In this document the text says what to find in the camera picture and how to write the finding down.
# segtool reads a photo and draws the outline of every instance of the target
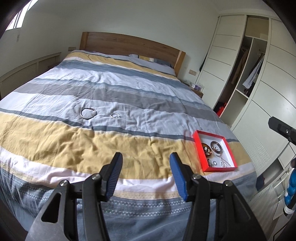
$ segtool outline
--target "red tray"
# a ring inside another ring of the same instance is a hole
[[[223,136],[215,135],[204,131],[195,131],[195,133],[193,134],[193,138],[195,141],[198,156],[200,158],[202,170],[204,172],[229,172],[237,168],[237,163],[234,159],[234,156],[230,150],[230,147],[226,139]],[[208,146],[210,146],[210,143],[212,141],[217,141],[221,145],[223,149],[221,157],[224,159],[223,162],[227,165],[227,167],[221,166],[221,158],[218,157],[214,151],[212,152],[211,156],[206,157],[202,147],[202,143],[205,143]],[[215,166],[212,164],[212,166],[209,166],[207,159],[210,159],[212,163],[216,161],[217,165]]]

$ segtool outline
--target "bed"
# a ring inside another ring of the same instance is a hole
[[[173,68],[129,54],[159,58]],[[191,204],[178,195],[172,152],[210,181],[232,180],[250,200],[253,164],[227,125],[177,79],[184,57],[147,39],[83,32],[80,50],[0,101],[0,199],[25,230],[61,180],[84,180],[117,151],[122,171],[113,197],[102,203],[111,240],[182,240]],[[224,136],[238,168],[202,172],[195,130]],[[84,240],[81,207],[78,200]],[[214,235],[214,202],[210,208],[208,240]]]

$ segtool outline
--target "bedside table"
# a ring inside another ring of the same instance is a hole
[[[192,88],[192,87],[190,87],[190,89],[191,89],[194,93],[196,93],[200,98],[202,98],[203,93],[202,93],[201,91],[198,91],[198,90],[196,90],[196,89],[194,89],[194,88]]]

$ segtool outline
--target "open wardrobe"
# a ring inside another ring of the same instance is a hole
[[[197,84],[257,176],[268,184],[280,175],[296,151],[268,126],[274,116],[296,127],[296,44],[284,24],[264,16],[220,16]]]

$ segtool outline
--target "wooden headboard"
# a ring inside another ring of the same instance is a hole
[[[79,49],[111,55],[138,54],[158,58],[174,66],[176,76],[178,76],[186,54],[181,50],[152,40],[103,32],[83,32]]]

